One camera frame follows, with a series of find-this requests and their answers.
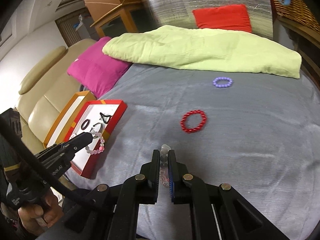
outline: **folded blanket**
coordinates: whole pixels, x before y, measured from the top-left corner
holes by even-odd
[[[243,31],[165,25],[151,32],[122,34],[109,41],[102,52],[128,62],[176,69],[300,77],[300,54]]]

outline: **red beaded bracelet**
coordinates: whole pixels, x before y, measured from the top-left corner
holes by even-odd
[[[201,114],[201,117],[202,117],[202,121],[201,123],[199,124],[198,127],[195,127],[195,128],[187,128],[185,126],[185,121],[187,120],[187,117],[189,115],[192,115],[192,114]],[[183,131],[187,132],[187,133],[192,133],[192,132],[196,132],[196,131],[199,131],[205,124],[205,121],[207,120],[207,117],[205,116],[205,113],[204,111],[201,111],[201,110],[193,110],[193,111],[190,111],[190,112],[187,112],[181,119],[181,122],[180,122],[180,125],[181,125],[181,128]]]

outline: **wicker basket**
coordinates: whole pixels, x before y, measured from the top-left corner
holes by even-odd
[[[282,5],[279,0],[273,0],[277,14],[296,21],[315,32],[320,33],[320,25],[302,0],[291,0],[290,5]]]

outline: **metal bolt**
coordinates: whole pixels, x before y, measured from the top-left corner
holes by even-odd
[[[193,179],[193,176],[192,176],[191,174],[187,173],[187,174],[184,174],[184,175],[183,175],[183,178],[184,178],[185,180],[192,180],[192,179]]]
[[[108,185],[106,184],[100,184],[98,187],[97,187],[97,190],[102,192],[102,191],[106,191],[108,188]]]
[[[143,174],[137,174],[136,176],[135,176],[135,179],[136,180],[144,180],[146,178],[146,176],[144,176]]]
[[[228,183],[222,183],[222,184],[221,184],[221,188],[222,188],[223,190],[231,190],[231,185],[228,184]]]

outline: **hand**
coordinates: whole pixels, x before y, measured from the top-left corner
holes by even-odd
[[[48,227],[52,227],[62,216],[62,208],[58,205],[58,198],[52,193],[51,189],[44,196],[44,200],[51,207],[44,214],[44,220],[48,223]],[[44,232],[42,227],[35,220],[36,217],[43,215],[43,209],[39,205],[27,204],[18,210],[23,227],[35,236],[39,236]]]

